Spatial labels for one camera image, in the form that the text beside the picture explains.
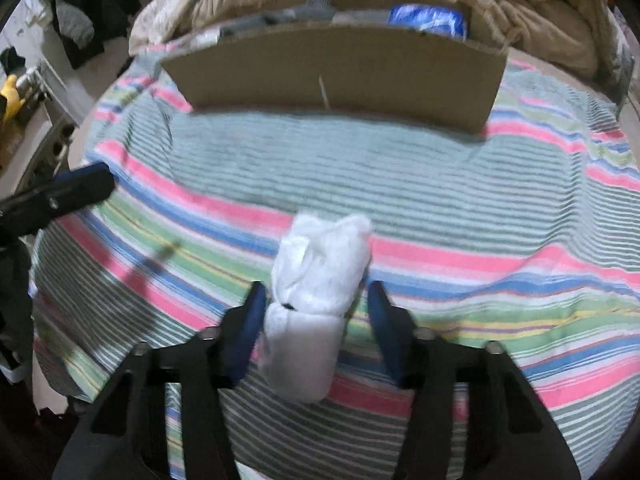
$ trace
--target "yellow object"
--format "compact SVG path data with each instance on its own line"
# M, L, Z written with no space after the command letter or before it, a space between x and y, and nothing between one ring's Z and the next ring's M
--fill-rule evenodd
M15 84L18 78L11 74L4 82L4 86L0 89L0 94L6 98L6 109L4 110L4 117L2 122L5 123L10 119L13 119L15 115L20 111L20 108L25 103L25 99L20 99L18 91L15 89Z

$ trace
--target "white cloth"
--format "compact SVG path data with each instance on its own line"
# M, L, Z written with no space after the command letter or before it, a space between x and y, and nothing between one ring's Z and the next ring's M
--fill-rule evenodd
M280 396L316 402L329 392L345 319L371 257L369 219L299 214L271 269L259 366Z

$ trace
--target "striped tablecloth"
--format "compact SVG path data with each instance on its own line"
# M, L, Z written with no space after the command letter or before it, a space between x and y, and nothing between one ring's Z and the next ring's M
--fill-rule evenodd
M368 279L450 340L503 341L582 476L595 471L640 396L640 174L609 107L510 64L476 137L196 114L162 54L137 58L96 114L86 160L107 162L117 190L37 242L35 349L55 389L91 399L135 343L217 323L250 282L268 282L297 211L363 213L375 228ZM364 298L323 402L280 400L255 367L223 396L242 475L276 480L389 478L410 400L385 374ZM180 478L178 408L171 388ZM452 476L461 464L457 453Z

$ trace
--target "screw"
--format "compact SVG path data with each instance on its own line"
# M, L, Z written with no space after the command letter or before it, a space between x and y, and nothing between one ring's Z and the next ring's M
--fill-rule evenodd
M433 341L436 339L436 333L427 327L418 327L414 330L414 337L421 341Z
M220 329L217 326L207 326L205 329L200 331L200 338L204 339L204 341L218 339L219 337Z
M489 354L493 355L500 355L504 353L504 348L499 341L489 341L484 345L484 349L489 352Z
M151 346L148 343L142 341L133 347L133 355L144 355L151 350Z

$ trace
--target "blue and white package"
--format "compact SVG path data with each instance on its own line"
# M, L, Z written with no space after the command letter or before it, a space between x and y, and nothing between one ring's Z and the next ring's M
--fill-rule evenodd
M391 9L389 25L426 30L434 34L466 39L466 22L461 12L446 7L419 4L398 5Z

